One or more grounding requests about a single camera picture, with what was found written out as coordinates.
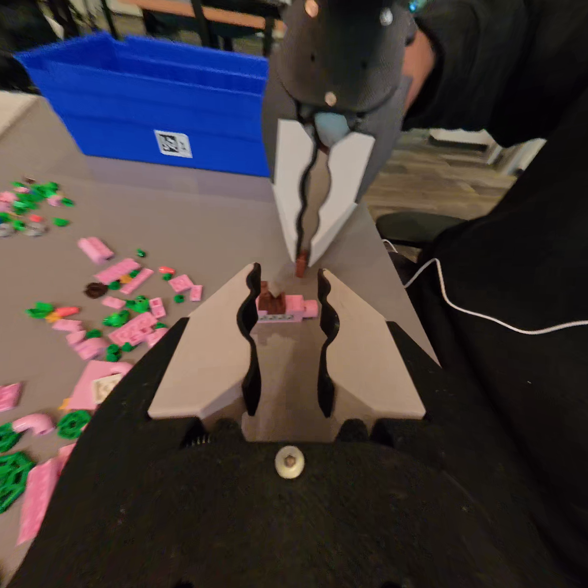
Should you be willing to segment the dark rounded object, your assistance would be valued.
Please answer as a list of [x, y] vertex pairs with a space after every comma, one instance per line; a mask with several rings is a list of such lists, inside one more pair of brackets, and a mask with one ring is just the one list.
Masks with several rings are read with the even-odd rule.
[[465, 220], [426, 212], [403, 211], [382, 215], [376, 229], [382, 240], [396, 246], [422, 248], [433, 242], [443, 231]]

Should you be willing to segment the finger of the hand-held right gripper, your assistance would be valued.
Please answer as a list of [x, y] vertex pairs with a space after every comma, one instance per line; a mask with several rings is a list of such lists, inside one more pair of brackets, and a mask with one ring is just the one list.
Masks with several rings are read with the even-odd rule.
[[275, 166], [272, 180], [276, 209], [290, 260], [294, 263], [301, 251], [307, 252], [311, 266], [311, 246], [303, 247], [303, 217], [306, 212], [306, 177], [318, 153], [315, 137], [295, 120], [277, 122]]
[[331, 147], [327, 159], [330, 187], [319, 209], [319, 224], [310, 245], [308, 266], [317, 264], [355, 211], [375, 138], [351, 132]]

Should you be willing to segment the pile of pink green bricks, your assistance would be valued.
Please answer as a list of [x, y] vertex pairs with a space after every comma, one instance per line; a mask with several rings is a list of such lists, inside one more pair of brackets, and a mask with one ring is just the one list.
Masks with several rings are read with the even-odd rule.
[[[106, 296], [103, 303], [114, 310], [104, 319], [104, 326], [111, 328], [108, 333], [100, 329], [85, 329], [76, 315], [50, 324], [45, 321], [45, 316], [56, 308], [52, 305], [38, 303], [27, 311], [29, 316], [43, 320], [56, 332], [63, 333], [69, 349], [84, 362], [84, 369], [72, 393], [58, 409], [61, 418], [57, 424], [51, 416], [38, 410], [1, 425], [1, 513], [24, 496], [17, 546], [31, 542], [37, 535], [56, 481], [77, 438], [96, 409], [130, 371], [132, 365], [123, 362], [121, 357], [140, 345], [152, 348], [168, 331], [161, 321], [166, 315], [161, 298], [139, 296], [123, 300]], [[56, 432], [60, 438], [71, 440], [71, 443], [60, 447], [55, 457], [39, 466], [24, 452], [5, 456], [27, 432], [33, 436]]]

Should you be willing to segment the pink and brown brick assembly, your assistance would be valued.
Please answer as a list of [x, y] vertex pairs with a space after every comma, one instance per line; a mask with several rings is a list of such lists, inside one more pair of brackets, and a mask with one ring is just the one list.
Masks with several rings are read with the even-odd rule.
[[256, 299], [258, 322], [300, 323], [319, 316], [318, 302], [306, 300], [302, 295], [275, 296], [269, 290], [267, 281], [261, 281], [260, 295]]

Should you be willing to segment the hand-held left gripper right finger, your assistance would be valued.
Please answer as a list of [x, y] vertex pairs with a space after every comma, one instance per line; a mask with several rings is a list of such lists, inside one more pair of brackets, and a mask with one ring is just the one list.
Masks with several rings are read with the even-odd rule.
[[330, 420], [421, 420], [426, 409], [384, 316], [327, 269], [318, 272], [318, 403]]

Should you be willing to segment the white baseboard unit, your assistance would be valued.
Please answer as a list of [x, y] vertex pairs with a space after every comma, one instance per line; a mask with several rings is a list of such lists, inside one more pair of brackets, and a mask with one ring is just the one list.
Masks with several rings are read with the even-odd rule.
[[430, 138], [442, 143], [481, 146], [484, 148], [484, 162], [501, 175], [517, 175], [523, 172], [545, 145], [545, 139], [533, 139], [505, 148], [485, 131], [468, 132], [463, 129], [430, 129]]

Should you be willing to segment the blue plastic bin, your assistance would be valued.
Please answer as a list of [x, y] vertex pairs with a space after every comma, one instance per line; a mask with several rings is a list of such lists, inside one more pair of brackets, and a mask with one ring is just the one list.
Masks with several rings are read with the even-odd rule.
[[15, 58], [86, 156], [269, 176], [266, 58], [108, 33]]

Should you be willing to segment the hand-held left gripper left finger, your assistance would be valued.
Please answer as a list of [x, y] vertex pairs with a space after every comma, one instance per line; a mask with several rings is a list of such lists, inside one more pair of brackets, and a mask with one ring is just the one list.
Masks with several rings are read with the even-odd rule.
[[254, 416], [261, 371], [251, 331], [258, 321], [261, 265], [246, 265], [188, 317], [148, 409], [152, 419]]

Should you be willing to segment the person's right forearm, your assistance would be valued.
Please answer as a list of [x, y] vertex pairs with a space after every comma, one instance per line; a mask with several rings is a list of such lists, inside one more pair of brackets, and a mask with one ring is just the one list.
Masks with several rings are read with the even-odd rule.
[[547, 139], [587, 91], [587, 1], [428, 1], [415, 20], [435, 65], [403, 130]]

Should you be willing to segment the wooden table with black legs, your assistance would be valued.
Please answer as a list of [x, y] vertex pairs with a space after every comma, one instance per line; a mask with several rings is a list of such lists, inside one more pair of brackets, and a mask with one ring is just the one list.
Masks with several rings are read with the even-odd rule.
[[124, 12], [133, 6], [135, 10], [151, 13], [171, 14], [178, 18], [191, 19], [204, 47], [216, 47], [217, 39], [211, 26], [225, 25], [253, 29], [263, 33], [262, 52], [268, 56], [275, 38], [286, 32], [283, 13], [288, 1], [101, 1], [111, 35], [118, 33], [112, 23], [111, 6], [115, 12], [124, 6]]

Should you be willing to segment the person's black clothed body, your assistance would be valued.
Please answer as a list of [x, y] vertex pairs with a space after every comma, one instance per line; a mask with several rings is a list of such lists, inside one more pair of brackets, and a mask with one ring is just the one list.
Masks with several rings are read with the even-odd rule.
[[493, 210], [418, 266], [408, 294], [438, 358], [496, 408], [543, 493], [540, 533], [587, 587], [587, 92]]

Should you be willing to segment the small heap of mixed pieces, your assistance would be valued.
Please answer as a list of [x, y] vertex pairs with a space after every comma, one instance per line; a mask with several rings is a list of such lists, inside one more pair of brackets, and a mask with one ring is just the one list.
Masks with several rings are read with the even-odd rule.
[[43, 183], [32, 178], [12, 182], [1, 191], [1, 238], [36, 238], [51, 228], [68, 227], [71, 220], [63, 214], [74, 206], [75, 202], [63, 194], [56, 182]]

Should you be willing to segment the person's right hand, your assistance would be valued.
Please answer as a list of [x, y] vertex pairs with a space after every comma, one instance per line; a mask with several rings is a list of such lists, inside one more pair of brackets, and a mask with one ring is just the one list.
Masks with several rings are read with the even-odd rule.
[[436, 62], [435, 50], [428, 36], [417, 28], [412, 40], [405, 47], [402, 75], [410, 79], [405, 99], [404, 113], [407, 114], [425, 82], [430, 77]]

